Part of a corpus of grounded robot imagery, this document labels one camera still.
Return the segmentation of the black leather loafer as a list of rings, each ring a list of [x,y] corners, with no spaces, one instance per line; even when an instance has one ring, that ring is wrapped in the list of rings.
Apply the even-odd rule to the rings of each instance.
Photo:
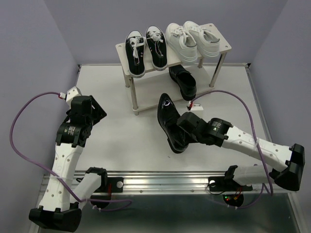
[[[169,67],[170,78],[179,86],[181,96],[186,101],[196,97],[196,80],[182,65]]]
[[[184,152],[189,143],[193,142],[190,135],[177,125],[180,117],[170,96],[163,93],[157,107],[157,120],[167,136],[171,150],[177,154]]]

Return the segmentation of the black canvas sneaker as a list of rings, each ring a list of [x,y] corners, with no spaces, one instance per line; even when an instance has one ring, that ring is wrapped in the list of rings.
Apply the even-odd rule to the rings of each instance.
[[[129,73],[133,78],[141,78],[145,74],[145,45],[146,39],[139,31],[131,31],[125,40]]]
[[[154,69],[165,70],[167,67],[167,43],[163,31],[157,26],[150,26],[146,30],[146,42],[151,53]]]

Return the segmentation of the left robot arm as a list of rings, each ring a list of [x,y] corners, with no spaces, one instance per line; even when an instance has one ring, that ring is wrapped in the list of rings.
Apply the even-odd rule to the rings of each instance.
[[[107,171],[91,167],[82,181],[71,190],[80,155],[95,124],[106,112],[92,96],[76,96],[70,102],[67,117],[56,135],[55,158],[46,192],[29,220],[44,229],[75,232],[82,208],[91,195],[108,187]]]

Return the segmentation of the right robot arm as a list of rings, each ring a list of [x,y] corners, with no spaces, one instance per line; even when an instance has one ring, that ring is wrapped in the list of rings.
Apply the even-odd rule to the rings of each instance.
[[[231,149],[260,160],[261,165],[230,166],[221,177],[212,177],[211,190],[216,192],[252,190],[253,184],[273,181],[289,191],[299,191],[305,165],[305,150],[300,144],[282,146],[257,139],[219,118],[205,122],[192,112],[184,113],[177,125],[194,143]]]

